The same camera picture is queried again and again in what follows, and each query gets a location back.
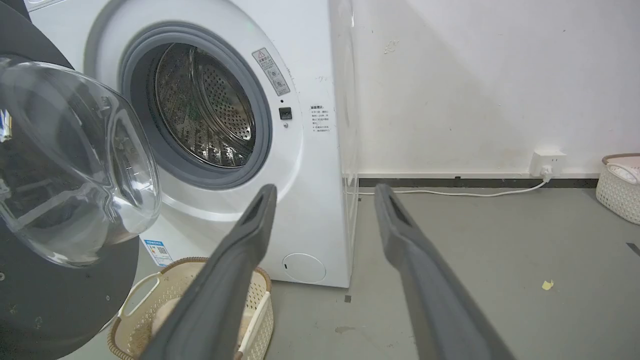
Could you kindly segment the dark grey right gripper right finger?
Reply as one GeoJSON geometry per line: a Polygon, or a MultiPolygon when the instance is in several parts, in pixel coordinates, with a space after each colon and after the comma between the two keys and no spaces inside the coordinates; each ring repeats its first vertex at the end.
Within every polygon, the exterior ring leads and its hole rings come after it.
{"type": "Polygon", "coordinates": [[[387,184],[374,191],[382,248],[399,273],[421,360],[512,360],[477,302],[387,184]]]}

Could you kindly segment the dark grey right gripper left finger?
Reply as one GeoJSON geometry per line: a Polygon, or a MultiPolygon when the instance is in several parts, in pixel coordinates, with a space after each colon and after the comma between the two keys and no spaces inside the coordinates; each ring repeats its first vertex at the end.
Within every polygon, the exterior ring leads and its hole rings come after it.
{"type": "Polygon", "coordinates": [[[233,360],[253,271],[270,243],[277,187],[259,189],[231,231],[208,258],[142,360],[233,360]]]}

